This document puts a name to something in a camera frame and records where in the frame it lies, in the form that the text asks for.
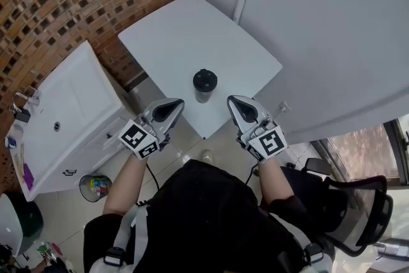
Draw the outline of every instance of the office chair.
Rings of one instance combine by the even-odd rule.
[[[332,168],[322,159],[308,159],[301,171],[293,167],[282,171],[327,240],[349,256],[359,256],[385,232],[393,200],[386,193],[384,176],[337,182],[328,177]]]

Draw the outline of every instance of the white wall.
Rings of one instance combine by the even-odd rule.
[[[227,14],[236,3],[208,1]],[[246,0],[240,25],[283,65],[258,99],[288,102],[290,143],[409,113],[409,0]]]

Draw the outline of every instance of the cable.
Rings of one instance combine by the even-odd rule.
[[[245,182],[246,185],[249,183],[249,181],[250,181],[250,179],[251,179],[251,176],[253,175],[253,171],[254,171],[254,169],[257,167],[257,165],[258,165],[258,163],[251,168],[250,175],[249,175],[249,177],[247,178],[247,181]]]
[[[375,259],[375,260],[380,260],[382,257],[383,257],[383,255],[386,253],[386,245],[385,244],[379,244],[379,243],[376,243],[374,246],[376,246],[376,247],[383,247],[383,253],[381,254],[381,255],[379,255],[379,257],[377,257],[377,259]]]
[[[156,188],[158,188],[158,190],[159,190],[159,183],[157,182],[157,180],[155,178],[155,175],[152,173],[151,168],[149,167],[148,163],[146,163],[146,167],[148,168],[148,171],[151,173],[151,175],[153,177],[153,180],[155,181]]]

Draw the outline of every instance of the white table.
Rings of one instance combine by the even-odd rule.
[[[205,0],[176,0],[119,34],[166,97],[185,101],[183,115],[203,138],[228,119],[227,97],[253,97],[282,68],[253,37]],[[200,104],[192,79],[201,68],[218,84]]]

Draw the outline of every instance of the lid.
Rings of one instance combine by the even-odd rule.
[[[193,85],[200,92],[211,92],[216,88],[217,76],[212,71],[202,68],[193,76]]]

